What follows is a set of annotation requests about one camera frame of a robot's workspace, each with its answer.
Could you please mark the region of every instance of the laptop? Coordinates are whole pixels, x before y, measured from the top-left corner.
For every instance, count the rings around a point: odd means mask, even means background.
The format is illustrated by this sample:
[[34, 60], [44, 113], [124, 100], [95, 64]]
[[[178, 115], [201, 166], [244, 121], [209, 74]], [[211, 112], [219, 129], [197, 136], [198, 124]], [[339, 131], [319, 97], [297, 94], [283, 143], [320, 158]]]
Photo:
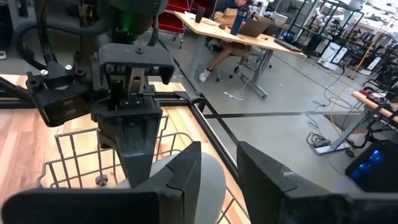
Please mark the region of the laptop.
[[245, 23], [245, 25], [242, 26], [242, 28], [240, 28], [238, 33], [249, 37], [257, 38], [268, 27], [269, 23], [267, 22], [255, 21], [254, 19], [250, 19]]

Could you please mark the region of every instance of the blue light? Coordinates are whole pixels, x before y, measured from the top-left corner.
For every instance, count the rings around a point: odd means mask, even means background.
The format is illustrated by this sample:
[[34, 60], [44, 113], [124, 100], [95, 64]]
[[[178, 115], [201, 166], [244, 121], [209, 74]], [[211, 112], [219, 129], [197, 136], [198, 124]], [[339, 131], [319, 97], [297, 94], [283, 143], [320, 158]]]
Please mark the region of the blue light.
[[380, 151], [376, 150], [373, 152], [373, 154], [369, 158], [372, 162], [378, 162], [378, 161], [380, 161], [380, 157], [381, 157]]
[[359, 166], [360, 171], [362, 171], [363, 173], [368, 173], [370, 172], [371, 169], [371, 165], [370, 164], [361, 164]]

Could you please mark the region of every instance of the wire basket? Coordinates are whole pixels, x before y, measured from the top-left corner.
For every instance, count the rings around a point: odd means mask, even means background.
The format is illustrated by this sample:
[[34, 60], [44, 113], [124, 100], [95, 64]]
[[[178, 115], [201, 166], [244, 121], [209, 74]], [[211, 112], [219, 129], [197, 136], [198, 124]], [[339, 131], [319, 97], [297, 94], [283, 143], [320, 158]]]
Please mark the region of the wire basket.
[[[152, 162], [181, 152], [181, 150], [176, 149], [177, 138], [180, 138], [184, 142], [184, 145], [193, 142], [193, 139], [186, 133], [164, 134], [168, 122], [169, 116], [163, 116], [162, 123], [164, 127], [160, 130], [160, 134], [157, 137]], [[76, 142], [87, 142], [86, 140], [89, 138], [97, 138], [98, 131], [98, 128], [91, 128], [65, 134], [56, 134], [54, 137], [59, 155], [54, 156], [59, 156], [59, 159], [44, 163], [42, 175], [37, 179], [37, 187], [68, 189], [112, 188], [119, 184], [120, 180], [124, 180], [126, 177], [124, 176], [115, 150], [101, 149], [98, 139], [96, 145], [91, 147], [76, 144]], [[171, 143], [162, 144], [165, 138], [172, 138]], [[226, 192], [223, 209], [217, 223], [232, 223], [230, 218], [228, 218], [228, 211], [233, 203], [238, 205], [238, 208], [241, 210], [240, 212], [249, 220], [248, 213], [236, 200], [236, 197], [228, 186], [226, 190], [228, 193]]]

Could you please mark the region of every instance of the cup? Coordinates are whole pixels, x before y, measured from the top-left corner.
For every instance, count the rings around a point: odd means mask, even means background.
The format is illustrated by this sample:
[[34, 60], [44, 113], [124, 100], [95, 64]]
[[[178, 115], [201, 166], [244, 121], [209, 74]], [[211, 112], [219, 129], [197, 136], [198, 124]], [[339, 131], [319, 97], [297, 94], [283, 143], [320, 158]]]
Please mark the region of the cup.
[[203, 15], [205, 14], [206, 9], [204, 7], [199, 6], [197, 10], [197, 16], [195, 17], [195, 22], [200, 23]]

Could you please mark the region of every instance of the table leg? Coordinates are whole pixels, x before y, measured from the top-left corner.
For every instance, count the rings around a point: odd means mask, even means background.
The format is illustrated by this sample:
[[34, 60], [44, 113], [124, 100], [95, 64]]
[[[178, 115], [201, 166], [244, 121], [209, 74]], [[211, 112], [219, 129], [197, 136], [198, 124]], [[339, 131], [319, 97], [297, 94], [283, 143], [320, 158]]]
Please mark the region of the table leg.
[[240, 79], [242, 82], [244, 83], [248, 83], [248, 85], [256, 90], [256, 93], [259, 93], [261, 95], [261, 97], [263, 99], [267, 98], [268, 93], [266, 91], [264, 91], [259, 85], [259, 80], [262, 77], [262, 74], [264, 73], [265, 69], [268, 66], [269, 60], [272, 57], [272, 54], [274, 53], [273, 50], [266, 50], [265, 55], [263, 56], [263, 58], [261, 59], [261, 62], [259, 64], [259, 66], [257, 67], [256, 71], [254, 72], [254, 76], [253, 78], [250, 80], [247, 76], [243, 75], [241, 73]]
[[343, 149], [346, 149], [346, 147], [342, 144], [348, 139], [348, 137], [358, 128], [359, 125], [361, 125], [363, 122], [366, 121], [366, 112], [362, 112], [355, 120], [352, 122], [348, 128], [341, 134], [341, 136], [330, 146], [325, 146], [325, 147], [320, 147], [314, 149], [315, 152], [318, 155], [325, 154], [325, 153], [330, 153], [330, 152], [337, 152]]
[[188, 77], [187, 77], [192, 86], [194, 87], [194, 89], [199, 93], [201, 93], [201, 89], [197, 83], [196, 73], [198, 66], [203, 58], [203, 50], [205, 48], [205, 43], [206, 43], [206, 37], [204, 35], [199, 35], [197, 38], [195, 51], [193, 52], [193, 57], [190, 63]]

